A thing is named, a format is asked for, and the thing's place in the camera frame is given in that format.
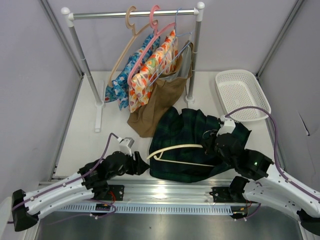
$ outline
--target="gray wall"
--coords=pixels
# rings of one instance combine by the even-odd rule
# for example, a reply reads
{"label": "gray wall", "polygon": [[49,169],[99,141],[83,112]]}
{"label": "gray wall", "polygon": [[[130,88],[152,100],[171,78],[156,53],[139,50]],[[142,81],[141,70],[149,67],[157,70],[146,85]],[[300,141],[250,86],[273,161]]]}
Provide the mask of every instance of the gray wall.
{"label": "gray wall", "polygon": [[320,191],[320,1],[308,0],[261,76],[287,171]]}
{"label": "gray wall", "polygon": [[37,0],[0,1],[0,23],[2,201],[49,178],[80,78]]}
{"label": "gray wall", "polygon": [[[198,0],[49,0],[66,36],[71,36],[66,22],[60,14],[62,7],[74,13],[125,12],[135,5],[138,11],[151,9],[159,4],[164,10],[192,9]],[[199,71],[221,71],[246,69],[257,72],[264,57],[275,40],[296,0],[203,0],[206,7],[200,35],[200,46],[196,69]],[[159,17],[159,26],[174,21],[174,17]],[[137,29],[148,22],[147,17],[131,20]],[[189,32],[195,27],[194,16],[179,16],[177,30]],[[92,70],[111,70],[122,50],[131,38],[131,31],[125,26],[123,18],[93,19],[75,21],[75,28],[83,46],[84,53]],[[151,33],[144,31],[131,48],[140,47],[143,38]],[[187,37],[181,37],[183,46]]]}

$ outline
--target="brown fabric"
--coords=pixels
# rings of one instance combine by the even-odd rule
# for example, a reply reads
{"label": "brown fabric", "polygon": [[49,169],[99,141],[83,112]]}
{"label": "brown fabric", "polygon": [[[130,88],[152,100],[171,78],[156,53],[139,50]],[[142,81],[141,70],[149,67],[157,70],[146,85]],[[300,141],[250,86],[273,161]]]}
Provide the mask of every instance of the brown fabric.
{"label": "brown fabric", "polygon": [[182,62],[183,59],[180,55],[175,71],[168,75],[161,74],[155,81],[155,88],[153,89],[148,104],[139,107],[135,112],[130,114],[127,123],[140,137],[150,138],[154,136],[158,122],[163,114],[177,102],[184,92],[187,79],[192,76],[192,63],[190,64],[189,73],[186,78],[177,77],[170,82],[162,79],[179,72]]}

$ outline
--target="pink hanger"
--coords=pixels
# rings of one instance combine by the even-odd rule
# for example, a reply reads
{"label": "pink hanger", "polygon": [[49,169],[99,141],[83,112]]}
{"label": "pink hanger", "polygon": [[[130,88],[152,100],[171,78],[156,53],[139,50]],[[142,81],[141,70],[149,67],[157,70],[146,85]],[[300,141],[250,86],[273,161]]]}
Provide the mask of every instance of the pink hanger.
{"label": "pink hanger", "polygon": [[165,26],[161,31],[158,32],[158,22],[154,22],[154,12],[156,10],[160,10],[161,8],[158,5],[154,5],[151,8],[150,11],[150,16],[149,16],[149,22],[150,22],[150,26],[151,28],[154,29],[154,36],[151,39],[151,41],[148,43],[148,45],[145,47],[144,51],[141,53],[140,57],[138,58],[138,60],[136,61],[133,69],[131,70],[128,79],[127,79],[127,83],[129,86],[131,86],[131,79],[134,75],[134,73],[136,72],[138,66],[140,65],[142,59],[144,58],[144,56],[146,55],[147,51],[149,50],[149,48],[152,46],[152,44],[155,42],[155,40],[162,35],[168,28],[172,28],[175,26],[176,22],[172,22],[170,24],[168,24],[167,26]]}

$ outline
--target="red wire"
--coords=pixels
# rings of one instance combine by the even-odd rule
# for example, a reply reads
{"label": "red wire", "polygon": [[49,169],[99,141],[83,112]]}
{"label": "red wire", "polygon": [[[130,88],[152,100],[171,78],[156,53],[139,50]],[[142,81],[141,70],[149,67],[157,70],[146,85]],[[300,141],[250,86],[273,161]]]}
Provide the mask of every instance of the red wire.
{"label": "red wire", "polygon": [[109,191],[108,194],[110,194],[112,196],[112,203],[115,203],[116,196],[114,195],[114,193],[112,191]]}
{"label": "red wire", "polygon": [[249,201],[249,202],[250,202],[250,205],[246,207],[247,209],[248,209],[248,208],[250,208],[250,207],[251,207],[251,205],[252,205],[252,202],[251,202],[251,201]]}

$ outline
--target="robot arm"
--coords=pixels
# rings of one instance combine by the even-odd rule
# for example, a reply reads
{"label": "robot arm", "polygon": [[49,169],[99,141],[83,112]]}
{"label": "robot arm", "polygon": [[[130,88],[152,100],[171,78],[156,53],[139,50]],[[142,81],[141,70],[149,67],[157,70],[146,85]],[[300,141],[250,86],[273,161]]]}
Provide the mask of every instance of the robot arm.
{"label": "robot arm", "polygon": [[230,184],[228,197],[235,202],[248,200],[277,209],[320,236],[320,193],[290,176],[262,153],[244,149],[231,135],[236,126],[234,121],[223,117],[221,120],[224,124],[216,135],[211,135],[213,139],[208,141],[211,146],[206,145],[206,151],[218,154],[241,175]]}
{"label": "robot arm", "polygon": [[124,138],[119,144],[120,151],[86,164],[73,175],[50,186],[30,192],[17,190],[12,194],[12,216],[16,232],[34,226],[48,214],[83,200],[103,200],[108,194],[107,180],[115,176],[141,175],[148,168],[139,152],[132,154],[134,140]]}

